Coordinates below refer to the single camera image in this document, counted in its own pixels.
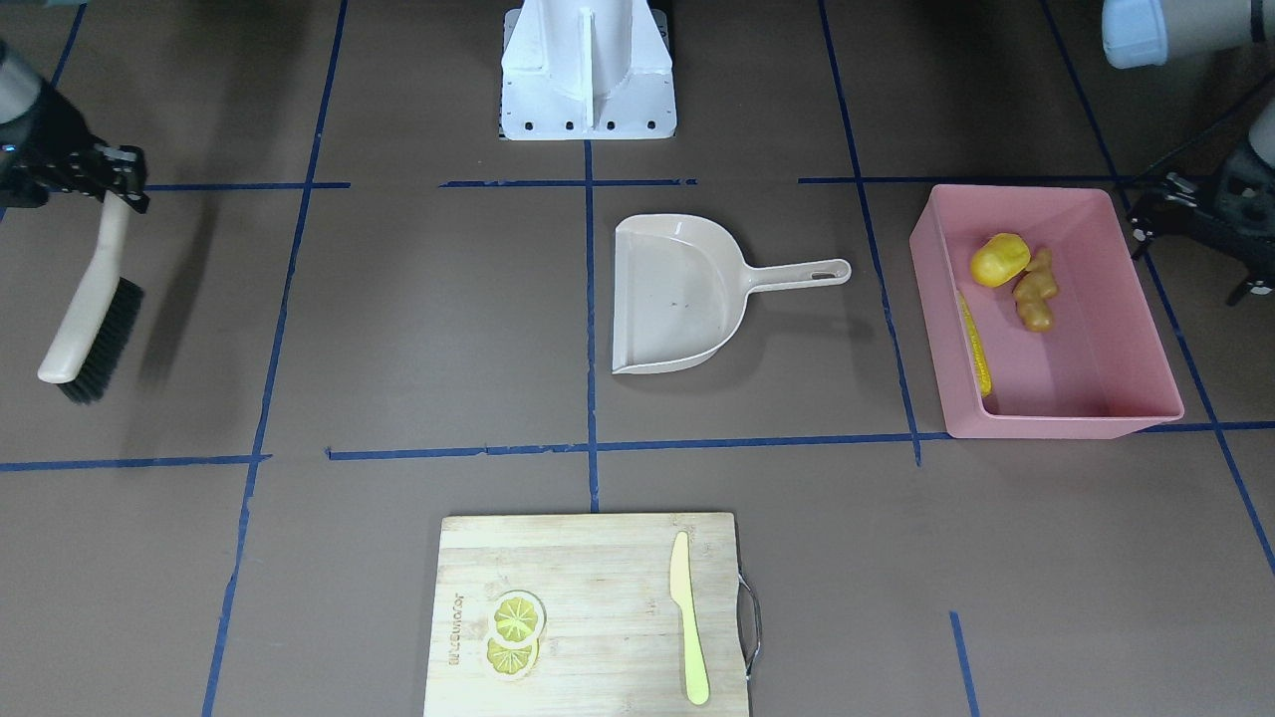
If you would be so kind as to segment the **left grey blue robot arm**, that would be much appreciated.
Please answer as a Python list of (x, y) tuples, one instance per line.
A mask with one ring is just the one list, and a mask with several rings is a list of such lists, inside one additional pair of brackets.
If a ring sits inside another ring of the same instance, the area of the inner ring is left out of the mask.
[[(1107, 1), (1102, 14), (1104, 55), (1116, 69), (1162, 68), (1197, 54), (1272, 41), (1270, 1)], [(1246, 277), (1227, 306), (1250, 295), (1272, 293), (1274, 272), (1274, 108), (1257, 115), (1218, 168), (1193, 181), (1167, 165), (1238, 114), (1225, 111), (1206, 130), (1163, 154), (1131, 182), (1145, 188), (1128, 222), (1139, 248), (1162, 236), (1182, 236), (1243, 264)]]

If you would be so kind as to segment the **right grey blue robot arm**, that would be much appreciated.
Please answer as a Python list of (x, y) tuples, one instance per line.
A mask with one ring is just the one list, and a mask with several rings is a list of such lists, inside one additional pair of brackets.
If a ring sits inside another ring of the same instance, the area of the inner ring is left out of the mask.
[(113, 194), (144, 214), (144, 149), (91, 131), (82, 111), (8, 43), (1, 57), (1, 207), (45, 207), (55, 191), (99, 202)]

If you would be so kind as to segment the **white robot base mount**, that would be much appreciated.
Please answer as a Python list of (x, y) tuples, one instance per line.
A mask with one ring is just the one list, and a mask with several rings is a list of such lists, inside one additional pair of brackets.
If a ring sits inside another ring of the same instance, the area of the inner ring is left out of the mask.
[(505, 13), (502, 41), (504, 139), (674, 137), (668, 10), (649, 1), (524, 1)]

